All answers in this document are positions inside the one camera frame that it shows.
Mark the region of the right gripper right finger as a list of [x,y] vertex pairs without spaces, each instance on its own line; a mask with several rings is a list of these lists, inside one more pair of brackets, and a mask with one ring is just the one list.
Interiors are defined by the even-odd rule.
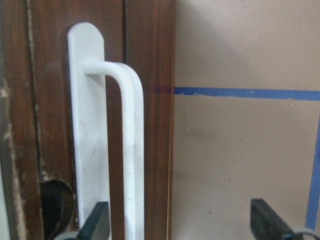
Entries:
[[297,240],[293,230],[262,198],[250,201],[250,230],[256,240]]

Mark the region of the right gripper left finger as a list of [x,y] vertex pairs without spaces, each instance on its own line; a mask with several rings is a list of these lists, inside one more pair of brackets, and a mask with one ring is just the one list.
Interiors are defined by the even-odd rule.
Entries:
[[77,240],[108,240],[110,237],[110,214],[107,201],[97,202],[76,236]]

